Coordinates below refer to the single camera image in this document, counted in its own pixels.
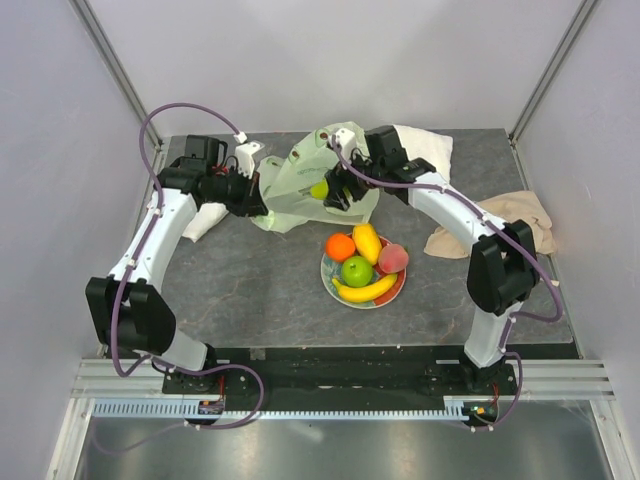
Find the green fake pear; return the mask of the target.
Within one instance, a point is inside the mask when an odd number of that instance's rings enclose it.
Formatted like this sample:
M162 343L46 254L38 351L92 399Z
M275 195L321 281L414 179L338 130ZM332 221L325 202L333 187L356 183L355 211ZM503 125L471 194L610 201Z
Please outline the green fake pear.
M327 197L328 192L329 187L325 180L313 185L309 190L311 197L317 200L324 200Z

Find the pale green plastic bag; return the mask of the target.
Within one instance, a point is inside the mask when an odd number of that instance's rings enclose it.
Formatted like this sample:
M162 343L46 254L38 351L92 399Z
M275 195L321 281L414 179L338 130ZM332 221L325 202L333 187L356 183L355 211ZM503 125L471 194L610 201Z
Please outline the pale green plastic bag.
M338 163L337 156L326 144L331 134L341 128L353 131L356 146L364 153L368 151L364 130L348 121L308 133L284 158L271 155L260 162L257 167L259 189L269 213L254 217L254 224L266 231L286 233L308 221L338 225L369 221L379 201L377 190L368 191L360 201L351 201L346 211L328 208L321 199L311 195L312 187L321 183L325 174Z

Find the yellow fake mango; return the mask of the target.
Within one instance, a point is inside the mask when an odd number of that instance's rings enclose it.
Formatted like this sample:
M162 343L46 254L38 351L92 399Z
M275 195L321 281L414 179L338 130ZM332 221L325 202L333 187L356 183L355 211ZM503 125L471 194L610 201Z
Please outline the yellow fake mango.
M382 243L374 227L369 223L356 225L352 230L352 239L359 254L371 265L376 265Z

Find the orange fake fruit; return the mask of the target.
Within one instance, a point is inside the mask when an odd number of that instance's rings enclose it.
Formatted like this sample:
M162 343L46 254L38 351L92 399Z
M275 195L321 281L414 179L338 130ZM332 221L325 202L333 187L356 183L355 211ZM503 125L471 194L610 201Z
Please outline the orange fake fruit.
M354 256L355 252L356 246L353 239L345 233L334 233L325 243L325 254L338 263L343 263Z

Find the green fake apple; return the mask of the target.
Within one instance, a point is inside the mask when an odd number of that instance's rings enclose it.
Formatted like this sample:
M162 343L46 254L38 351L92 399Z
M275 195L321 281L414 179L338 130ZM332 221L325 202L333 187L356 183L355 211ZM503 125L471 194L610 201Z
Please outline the green fake apple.
M371 282L373 276L373 266L362 256L352 256L342 263L341 278L349 287L365 287Z

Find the pink fake peach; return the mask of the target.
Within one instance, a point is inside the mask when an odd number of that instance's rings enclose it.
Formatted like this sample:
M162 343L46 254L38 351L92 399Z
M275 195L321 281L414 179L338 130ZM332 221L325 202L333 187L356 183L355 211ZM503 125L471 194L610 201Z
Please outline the pink fake peach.
M409 263L407 250L399 244L387 244L379 254L378 266L385 274L399 273Z

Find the yellow fake banana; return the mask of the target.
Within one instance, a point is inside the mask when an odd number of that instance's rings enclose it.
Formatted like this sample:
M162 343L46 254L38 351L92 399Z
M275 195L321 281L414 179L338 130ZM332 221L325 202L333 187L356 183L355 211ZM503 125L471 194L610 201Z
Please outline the yellow fake banana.
M361 288L349 287L346 284L342 284L337 278L332 279L332 284L338 297L347 303L358 305L373 303L376 306L380 306L388 303L397 295L398 289L402 286L402 281L398 274L389 274Z

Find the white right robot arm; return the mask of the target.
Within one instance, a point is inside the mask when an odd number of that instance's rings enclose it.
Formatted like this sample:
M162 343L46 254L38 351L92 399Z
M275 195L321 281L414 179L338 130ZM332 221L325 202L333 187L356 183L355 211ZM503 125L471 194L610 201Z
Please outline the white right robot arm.
M329 133L327 146L338 162L325 175L324 204L348 211L380 188L436 221L469 253L467 291L475 313L457 377L465 391L481 393L494 381L491 366L505 354L509 315L520 310L540 279L531 228L522 220L507 222L461 194L432 163L409 154L395 127L370 130L365 141L367 151L361 153L353 131Z

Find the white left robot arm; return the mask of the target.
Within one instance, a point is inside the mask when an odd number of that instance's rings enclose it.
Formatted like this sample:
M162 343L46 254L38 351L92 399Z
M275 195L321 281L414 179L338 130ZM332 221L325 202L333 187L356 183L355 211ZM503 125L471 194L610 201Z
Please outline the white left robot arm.
M265 156L258 141L227 152L226 142L190 135L186 151L158 175L150 206L134 239L105 277L89 280L85 295L98 340L117 354L138 353L185 370L185 382L208 393L219 382L214 350L183 333L161 296L169 261L205 204L219 203L238 217L268 212L256 164Z

